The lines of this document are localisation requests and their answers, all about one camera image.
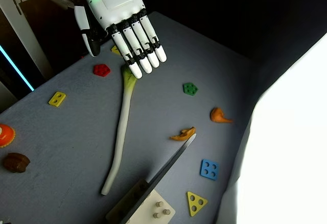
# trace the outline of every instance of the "green pentagon block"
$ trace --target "green pentagon block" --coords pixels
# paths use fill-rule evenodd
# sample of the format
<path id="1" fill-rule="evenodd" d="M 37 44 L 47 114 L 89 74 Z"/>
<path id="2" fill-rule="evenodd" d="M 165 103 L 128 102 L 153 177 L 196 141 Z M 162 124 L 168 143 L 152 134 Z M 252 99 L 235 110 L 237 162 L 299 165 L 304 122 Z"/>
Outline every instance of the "green pentagon block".
<path id="1" fill-rule="evenodd" d="M 192 96 L 194 96 L 198 90 L 198 88 L 191 82 L 184 84 L 183 89 L 185 94 Z"/>

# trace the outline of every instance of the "brown nut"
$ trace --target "brown nut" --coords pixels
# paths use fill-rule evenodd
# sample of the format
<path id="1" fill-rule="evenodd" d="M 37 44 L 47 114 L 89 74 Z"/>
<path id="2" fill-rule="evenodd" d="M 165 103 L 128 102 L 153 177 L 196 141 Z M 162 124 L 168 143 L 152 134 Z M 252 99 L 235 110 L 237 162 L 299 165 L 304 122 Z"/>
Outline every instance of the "brown nut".
<path id="1" fill-rule="evenodd" d="M 20 153 L 9 153 L 3 160 L 3 166 L 11 172 L 25 172 L 31 161 Z"/>

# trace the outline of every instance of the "glowing blue line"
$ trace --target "glowing blue line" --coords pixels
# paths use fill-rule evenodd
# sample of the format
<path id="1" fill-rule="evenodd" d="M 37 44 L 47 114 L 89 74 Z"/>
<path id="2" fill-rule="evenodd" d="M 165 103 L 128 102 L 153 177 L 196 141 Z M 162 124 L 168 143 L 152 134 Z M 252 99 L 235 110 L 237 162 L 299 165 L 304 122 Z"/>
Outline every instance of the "glowing blue line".
<path id="1" fill-rule="evenodd" d="M 26 85 L 31 89 L 31 91 L 34 91 L 33 87 L 30 85 L 30 83 L 28 82 L 28 80 L 24 77 L 24 75 L 20 72 L 20 70 L 17 68 L 17 66 L 15 65 L 14 62 L 12 62 L 12 60 L 10 59 L 10 57 L 8 56 L 8 54 L 5 52 L 5 50 L 2 48 L 2 46 L 0 45 L 0 51 L 2 52 L 2 54 L 5 56 L 5 58 L 8 60 L 8 62 L 12 65 L 12 67 L 14 67 L 15 71 L 17 71 L 17 73 L 20 75 L 20 77 L 22 78 L 22 80 L 26 83 Z"/>

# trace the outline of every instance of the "robotic hand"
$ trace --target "robotic hand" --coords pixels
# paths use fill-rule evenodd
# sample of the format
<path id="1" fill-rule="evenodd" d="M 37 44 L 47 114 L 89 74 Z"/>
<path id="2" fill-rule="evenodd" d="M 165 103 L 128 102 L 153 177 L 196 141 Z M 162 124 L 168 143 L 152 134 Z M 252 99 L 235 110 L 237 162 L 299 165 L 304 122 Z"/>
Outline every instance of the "robotic hand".
<path id="1" fill-rule="evenodd" d="M 92 30 L 98 22 L 111 35 L 136 78 L 142 77 L 138 63 L 146 73 L 151 73 L 152 66 L 159 66 L 159 60 L 166 61 L 142 0 L 74 0 L 74 4 L 77 24 L 91 56 L 100 53 L 95 40 L 97 32 Z"/>

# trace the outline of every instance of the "table surface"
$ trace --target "table surface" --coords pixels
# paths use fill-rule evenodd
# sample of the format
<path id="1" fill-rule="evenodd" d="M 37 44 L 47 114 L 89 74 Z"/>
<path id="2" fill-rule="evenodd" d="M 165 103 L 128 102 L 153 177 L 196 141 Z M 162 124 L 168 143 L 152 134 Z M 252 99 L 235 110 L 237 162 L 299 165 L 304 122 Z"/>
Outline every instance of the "table surface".
<path id="1" fill-rule="evenodd" d="M 86 56 L 0 114 L 16 138 L 0 149 L 25 154 L 25 173 L 0 167 L 0 220 L 13 224 L 101 223 L 105 214 L 140 179 L 152 179 L 182 142 L 169 140 L 195 126 L 197 137 L 156 190 L 176 210 L 171 223 L 212 223 L 217 214 L 246 123 L 240 122 L 251 63 L 245 57 L 159 14 L 150 16 L 168 60 L 138 80 L 131 100 L 122 163 L 107 196 L 100 190 L 112 161 L 122 101 L 120 56 L 112 41 L 97 58 Z M 107 77 L 95 64 L 111 68 Z M 194 83 L 195 96 L 182 85 Z M 56 91 L 67 97 L 48 105 Z M 221 107 L 233 124 L 213 123 Z M 202 159 L 219 163 L 217 181 L 201 177 Z M 186 192 L 208 200 L 189 216 Z"/>

